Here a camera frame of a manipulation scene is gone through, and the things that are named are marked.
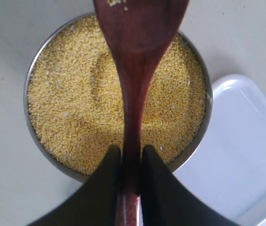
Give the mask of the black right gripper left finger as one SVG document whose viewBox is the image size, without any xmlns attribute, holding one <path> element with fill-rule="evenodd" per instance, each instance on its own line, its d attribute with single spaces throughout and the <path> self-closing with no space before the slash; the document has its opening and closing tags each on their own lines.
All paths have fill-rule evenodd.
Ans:
<svg viewBox="0 0 266 226">
<path fill-rule="evenodd" d="M 111 145 L 91 177 L 57 208 L 31 226 L 114 226 L 121 151 Z"/>
</svg>

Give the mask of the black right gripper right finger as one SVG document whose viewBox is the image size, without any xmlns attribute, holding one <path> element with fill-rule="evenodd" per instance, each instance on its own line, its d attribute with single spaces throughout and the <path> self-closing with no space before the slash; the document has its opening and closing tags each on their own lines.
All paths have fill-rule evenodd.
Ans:
<svg viewBox="0 0 266 226">
<path fill-rule="evenodd" d="M 143 148 L 141 208 L 145 226 L 234 226 L 195 197 L 163 163 L 152 145 Z"/>
</svg>

